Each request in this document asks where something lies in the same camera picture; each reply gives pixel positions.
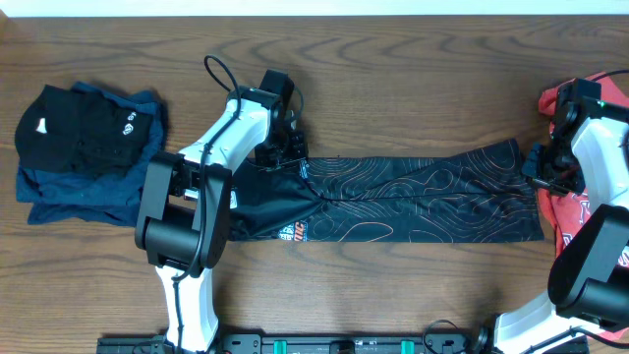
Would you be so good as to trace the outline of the black printed cycling jersey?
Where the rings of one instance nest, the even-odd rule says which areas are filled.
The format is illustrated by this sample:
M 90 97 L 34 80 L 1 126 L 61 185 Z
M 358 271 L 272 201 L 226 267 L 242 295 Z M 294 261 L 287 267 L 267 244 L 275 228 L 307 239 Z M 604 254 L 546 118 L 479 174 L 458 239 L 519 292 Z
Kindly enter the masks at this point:
M 543 238 L 522 156 L 507 140 L 449 157 L 320 157 L 268 171 L 245 162 L 232 241 L 514 243 Z

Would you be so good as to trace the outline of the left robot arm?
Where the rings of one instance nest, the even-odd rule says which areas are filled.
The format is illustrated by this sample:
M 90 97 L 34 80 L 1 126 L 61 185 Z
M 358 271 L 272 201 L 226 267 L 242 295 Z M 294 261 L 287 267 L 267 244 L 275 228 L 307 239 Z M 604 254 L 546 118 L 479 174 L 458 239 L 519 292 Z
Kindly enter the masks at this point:
M 296 91 L 288 75 L 269 70 L 256 88 L 230 91 L 221 117 L 177 153 L 149 162 L 135 242 L 162 281 L 169 327 L 152 352 L 205 353 L 218 330 L 212 270 L 227 243 L 233 174 L 252 154 L 274 171 L 308 155 L 289 110 Z

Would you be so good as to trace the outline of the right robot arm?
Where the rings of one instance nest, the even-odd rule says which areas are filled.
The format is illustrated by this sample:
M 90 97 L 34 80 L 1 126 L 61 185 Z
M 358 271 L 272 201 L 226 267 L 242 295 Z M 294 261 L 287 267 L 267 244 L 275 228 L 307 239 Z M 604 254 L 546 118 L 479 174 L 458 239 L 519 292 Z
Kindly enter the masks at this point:
M 589 340 L 627 349 L 628 97 L 612 73 L 575 78 L 543 93 L 550 142 L 527 156 L 523 174 L 540 191 L 589 204 L 571 240 L 561 239 L 547 289 L 497 316 L 479 353 L 586 353 Z

